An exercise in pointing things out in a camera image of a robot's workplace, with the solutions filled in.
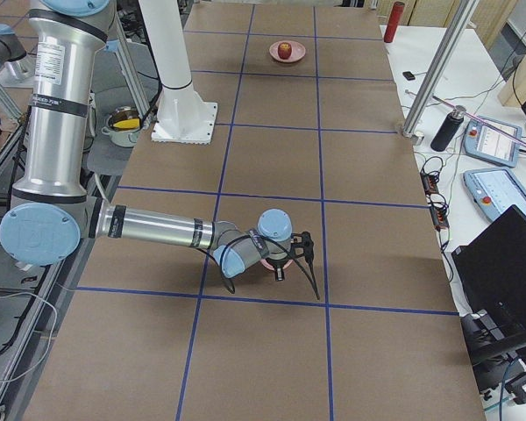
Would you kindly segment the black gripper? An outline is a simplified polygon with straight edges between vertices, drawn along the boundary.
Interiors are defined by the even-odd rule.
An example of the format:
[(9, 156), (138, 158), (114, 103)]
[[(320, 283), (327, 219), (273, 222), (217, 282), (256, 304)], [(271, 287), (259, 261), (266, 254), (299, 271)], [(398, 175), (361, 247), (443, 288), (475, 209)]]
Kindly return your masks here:
[(277, 282), (282, 282), (285, 279), (285, 268), (288, 268), (292, 263), (290, 257), (281, 257), (270, 255), (266, 258), (266, 267), (274, 270), (274, 278)]

